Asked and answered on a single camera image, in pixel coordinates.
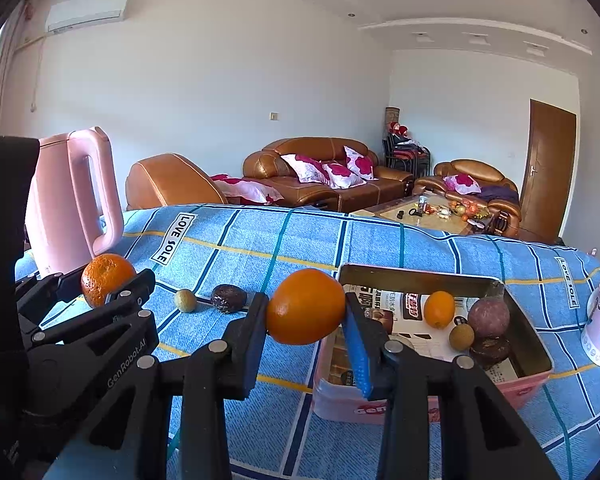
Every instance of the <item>brown leather sofa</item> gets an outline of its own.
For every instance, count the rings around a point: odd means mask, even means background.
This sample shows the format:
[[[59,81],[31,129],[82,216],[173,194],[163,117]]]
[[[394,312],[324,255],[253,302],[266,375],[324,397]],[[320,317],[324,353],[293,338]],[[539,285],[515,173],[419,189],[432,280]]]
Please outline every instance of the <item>brown leather sofa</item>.
[[[518,188],[513,181],[509,180],[493,166],[481,162],[480,160],[458,158],[451,162],[440,162],[439,164],[436,164],[433,173],[434,174],[431,176],[424,176],[416,179],[413,185],[414,194],[420,194],[429,190],[453,200],[461,200],[463,196],[455,191],[449,191],[446,188],[444,180],[442,180],[446,176],[459,173],[471,175],[481,187],[506,186],[513,191],[518,192]],[[472,200],[486,206],[494,216],[499,215],[500,212],[507,213],[509,218],[503,236],[507,238],[518,237],[518,229],[520,228],[520,222],[522,221],[520,206],[508,202],[507,200],[491,200],[488,203],[474,197],[472,197]]]
[[[128,210],[163,205],[228,203],[204,171],[176,153],[138,160],[126,178],[125,193]]]
[[[377,180],[367,181],[364,186],[349,189],[331,189],[323,184],[301,183],[296,172],[282,155],[299,153],[322,162],[345,163],[344,146],[368,156],[374,166]],[[298,207],[315,205],[321,209],[350,213],[379,203],[395,200],[405,195],[413,175],[405,171],[378,166],[378,157],[362,142],[337,137],[295,137],[280,139],[251,153],[243,165],[245,177],[255,178],[267,186],[276,188],[285,198],[281,205]]]

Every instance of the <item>coffee table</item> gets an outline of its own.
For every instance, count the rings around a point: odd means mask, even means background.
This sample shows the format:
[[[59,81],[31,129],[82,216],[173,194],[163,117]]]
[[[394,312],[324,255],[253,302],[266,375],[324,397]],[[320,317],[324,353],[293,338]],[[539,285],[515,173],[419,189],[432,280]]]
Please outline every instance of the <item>coffee table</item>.
[[[426,191],[424,193],[421,193],[421,195],[427,197],[427,202],[431,205],[449,205],[449,200],[447,200],[443,196],[436,195],[432,192]],[[425,229],[435,229],[437,231],[446,231],[448,233],[456,235],[472,235],[483,231],[482,229],[474,227],[471,224],[463,221],[457,215],[451,215],[446,220],[440,218],[436,214],[423,214],[421,217],[410,216],[409,210],[413,208],[418,208],[419,199],[419,194],[406,196],[404,198],[399,198],[398,200],[392,200],[391,202],[385,202],[383,204],[367,207],[366,209],[354,211],[351,214],[357,216],[384,218],[387,220],[393,220],[395,222],[401,222],[405,225],[423,227]],[[399,211],[404,211],[404,215],[401,219],[398,219],[397,217]],[[480,220],[480,222],[482,222],[486,226],[489,224],[490,221],[491,217],[482,218]]]

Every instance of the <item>pink plastic box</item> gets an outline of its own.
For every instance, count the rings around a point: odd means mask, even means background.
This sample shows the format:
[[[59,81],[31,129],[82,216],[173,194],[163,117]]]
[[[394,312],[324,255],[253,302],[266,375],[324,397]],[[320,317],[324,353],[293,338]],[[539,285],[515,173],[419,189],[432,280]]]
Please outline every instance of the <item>pink plastic box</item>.
[[[510,312],[505,336],[511,343],[510,364],[517,379],[496,383],[511,405],[520,409],[536,394],[554,370],[554,362],[524,311],[497,278],[422,272],[345,264],[338,280],[343,285],[362,285],[380,290],[431,294],[446,290],[458,298],[483,298],[503,294]],[[344,386],[341,374],[349,367],[342,329],[322,340],[314,375],[314,412],[341,422],[384,423],[385,400],[368,401],[355,386]],[[438,398],[429,397],[429,421],[438,422]]]

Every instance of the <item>pink floral pillow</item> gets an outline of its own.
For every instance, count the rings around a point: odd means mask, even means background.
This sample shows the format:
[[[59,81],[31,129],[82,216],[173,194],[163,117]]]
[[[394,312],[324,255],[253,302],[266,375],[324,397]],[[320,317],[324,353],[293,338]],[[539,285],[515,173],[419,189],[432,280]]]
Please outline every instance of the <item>pink floral pillow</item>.
[[[211,177],[216,187],[228,198],[239,198],[242,205],[271,205],[276,200],[282,200],[277,189],[265,186],[259,182],[232,178],[227,174],[218,174]]]
[[[469,193],[480,193],[480,185],[474,180],[471,175],[460,173],[453,176],[446,176],[442,180],[445,181],[446,188],[451,191],[457,191],[461,195]]]
[[[329,175],[317,160],[304,155],[282,155],[282,158],[294,169],[300,182],[329,185]]]
[[[345,146],[344,151],[347,153],[347,168],[365,180],[375,180],[374,165],[368,156],[360,155],[349,146]]]
[[[328,162],[323,164],[322,167],[329,175],[329,187],[331,189],[349,189],[349,187],[360,186],[365,183],[353,171],[337,162]]]

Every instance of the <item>orange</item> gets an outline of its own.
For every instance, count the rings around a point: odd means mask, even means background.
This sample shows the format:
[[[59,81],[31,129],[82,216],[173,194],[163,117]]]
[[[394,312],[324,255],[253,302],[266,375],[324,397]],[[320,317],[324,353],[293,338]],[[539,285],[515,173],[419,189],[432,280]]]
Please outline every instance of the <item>orange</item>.
[[[451,323],[455,314],[454,297],[444,290],[434,292],[424,303],[424,321],[433,328],[444,328]]]
[[[118,254],[100,254],[82,272],[82,293],[91,308],[103,306],[107,294],[136,275],[134,266]]]
[[[344,290],[317,269],[296,270],[273,293],[267,330],[277,342],[308,345],[328,336],[344,318]]]

